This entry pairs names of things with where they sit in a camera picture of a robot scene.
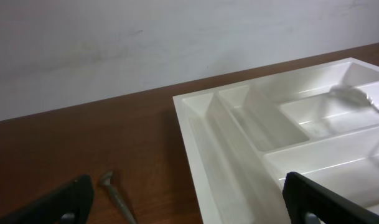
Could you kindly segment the metal spoon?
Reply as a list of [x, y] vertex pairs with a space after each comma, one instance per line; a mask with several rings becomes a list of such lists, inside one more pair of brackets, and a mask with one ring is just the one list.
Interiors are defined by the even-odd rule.
[[361, 89], [350, 85], [334, 85], [329, 90], [329, 95], [356, 108], [370, 108], [379, 114], [379, 108], [373, 99]]

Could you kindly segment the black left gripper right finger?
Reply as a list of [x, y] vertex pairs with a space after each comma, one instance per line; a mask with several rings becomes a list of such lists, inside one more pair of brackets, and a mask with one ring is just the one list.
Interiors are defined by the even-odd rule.
[[292, 223], [379, 223], [379, 215], [297, 173], [286, 174], [283, 198]]

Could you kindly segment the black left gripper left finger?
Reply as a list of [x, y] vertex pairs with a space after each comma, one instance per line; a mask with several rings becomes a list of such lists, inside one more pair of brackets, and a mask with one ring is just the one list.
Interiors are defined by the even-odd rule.
[[94, 201], [89, 175], [79, 175], [28, 205], [0, 218], [0, 223], [86, 223]]

